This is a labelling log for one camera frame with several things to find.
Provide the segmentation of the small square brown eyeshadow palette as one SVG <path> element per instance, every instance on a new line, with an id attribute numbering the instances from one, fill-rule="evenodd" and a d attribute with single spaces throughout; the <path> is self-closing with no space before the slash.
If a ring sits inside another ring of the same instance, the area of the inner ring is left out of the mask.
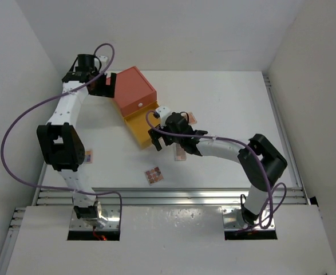
<path id="1" fill-rule="evenodd" d="M 197 123 L 197 120 L 195 119 L 192 112 L 188 112 L 188 113 L 184 112 L 183 115 L 185 116 L 185 118 L 187 119 L 189 124 L 196 124 Z"/>

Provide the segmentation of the long brown eyeshadow palette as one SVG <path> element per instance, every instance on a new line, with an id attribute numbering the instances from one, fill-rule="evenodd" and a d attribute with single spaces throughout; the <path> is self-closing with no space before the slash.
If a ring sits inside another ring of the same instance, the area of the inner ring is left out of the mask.
<path id="1" fill-rule="evenodd" d="M 175 161 L 185 161 L 187 160 L 187 153 L 179 144 L 175 144 L 174 146 L 174 158 Z"/>

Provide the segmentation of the orange drawer cabinet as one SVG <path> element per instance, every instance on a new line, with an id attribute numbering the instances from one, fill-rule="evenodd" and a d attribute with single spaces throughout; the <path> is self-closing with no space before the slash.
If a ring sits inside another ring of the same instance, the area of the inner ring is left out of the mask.
<path id="1" fill-rule="evenodd" d="M 141 93 L 156 92 L 155 88 L 136 66 L 117 73 L 115 96 L 113 100 L 117 103 L 119 109 L 123 95 L 130 91 Z"/>

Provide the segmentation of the yellow bottom drawer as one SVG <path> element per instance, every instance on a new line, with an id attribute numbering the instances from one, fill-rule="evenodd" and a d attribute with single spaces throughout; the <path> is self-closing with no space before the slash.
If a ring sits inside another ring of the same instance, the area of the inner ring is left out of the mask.
<path id="1" fill-rule="evenodd" d="M 151 127 L 146 121 L 146 114 L 148 111 L 154 111 L 159 107 L 158 101 L 154 101 L 146 107 L 142 107 L 140 110 L 127 116 L 122 115 L 117 103 L 114 100 L 112 100 L 112 103 L 117 113 L 122 117 L 127 129 L 129 129 L 129 132 L 134 138 L 136 144 L 139 145 L 140 149 L 143 150 L 151 146 L 152 142 L 148 133 Z"/>

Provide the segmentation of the round-pan eyeshadow palette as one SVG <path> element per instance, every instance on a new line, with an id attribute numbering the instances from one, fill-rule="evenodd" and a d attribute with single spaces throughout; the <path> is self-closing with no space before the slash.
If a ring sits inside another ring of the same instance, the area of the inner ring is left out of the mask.
<path id="1" fill-rule="evenodd" d="M 150 186 L 162 181 L 164 179 L 161 169 L 156 166 L 144 172 L 147 182 Z"/>

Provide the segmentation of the colourful eyeshadow palette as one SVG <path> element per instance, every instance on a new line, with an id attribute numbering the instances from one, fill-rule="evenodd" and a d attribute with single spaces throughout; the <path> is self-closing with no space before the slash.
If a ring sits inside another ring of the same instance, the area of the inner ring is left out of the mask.
<path id="1" fill-rule="evenodd" d="M 93 162 L 93 150 L 92 149 L 85 150 L 84 163 L 90 164 L 92 162 Z"/>

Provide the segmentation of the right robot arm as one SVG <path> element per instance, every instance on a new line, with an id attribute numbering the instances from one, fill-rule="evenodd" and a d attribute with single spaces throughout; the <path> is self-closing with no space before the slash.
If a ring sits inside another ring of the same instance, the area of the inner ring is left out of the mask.
<path id="1" fill-rule="evenodd" d="M 166 146 L 178 144 L 191 155 L 213 156 L 240 164 L 251 184 L 248 195 L 240 197 L 242 228 L 268 228 L 262 224 L 262 212 L 266 207 L 270 208 L 266 220 L 271 222 L 275 212 L 273 192 L 280 185 L 277 181 L 287 168 L 287 160 L 264 135 L 257 133 L 244 143 L 193 129 L 185 112 L 160 107 L 147 114 L 160 120 L 157 126 L 148 124 L 148 134 L 158 151 L 162 149 L 161 142 Z"/>

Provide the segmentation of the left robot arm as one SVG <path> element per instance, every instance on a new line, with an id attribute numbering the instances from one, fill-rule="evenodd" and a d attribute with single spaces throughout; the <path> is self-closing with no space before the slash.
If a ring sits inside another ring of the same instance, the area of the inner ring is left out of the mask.
<path id="1" fill-rule="evenodd" d="M 113 98 L 117 75 L 106 76 L 95 54 L 79 54 L 62 79 L 62 96 L 51 118 L 37 128 L 37 138 L 46 164 L 52 166 L 72 192 L 77 218 L 94 229 L 102 229 L 102 214 L 96 193 L 82 174 L 85 147 L 76 131 L 82 103 L 87 96 Z"/>

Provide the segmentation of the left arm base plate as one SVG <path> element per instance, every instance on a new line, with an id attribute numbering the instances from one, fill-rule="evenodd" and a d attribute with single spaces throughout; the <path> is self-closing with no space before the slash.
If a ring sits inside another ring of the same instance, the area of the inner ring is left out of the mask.
<path id="1" fill-rule="evenodd" d="M 115 207 L 103 207 L 101 218 L 96 221 L 85 221 L 78 219 L 75 211 L 70 219 L 70 231 L 92 231 L 95 227 L 97 231 L 118 231 L 120 222 L 120 209 Z"/>

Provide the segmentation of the aluminium rail frame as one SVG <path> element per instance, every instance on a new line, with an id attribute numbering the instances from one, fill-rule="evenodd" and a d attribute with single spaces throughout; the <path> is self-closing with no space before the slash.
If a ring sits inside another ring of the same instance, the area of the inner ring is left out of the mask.
<path id="1" fill-rule="evenodd" d="M 201 188 L 201 189 L 169 189 L 169 188 L 124 188 L 118 191 L 123 205 L 126 206 L 238 206 L 240 195 L 248 198 L 247 188 Z M 274 204 L 283 198 L 284 189 L 278 188 L 273 194 Z M 98 196 L 103 205 L 119 204 L 116 194 Z M 309 204 L 304 191 L 288 187 L 284 205 Z M 72 205 L 72 195 L 66 191 L 41 189 L 37 191 L 33 205 Z"/>

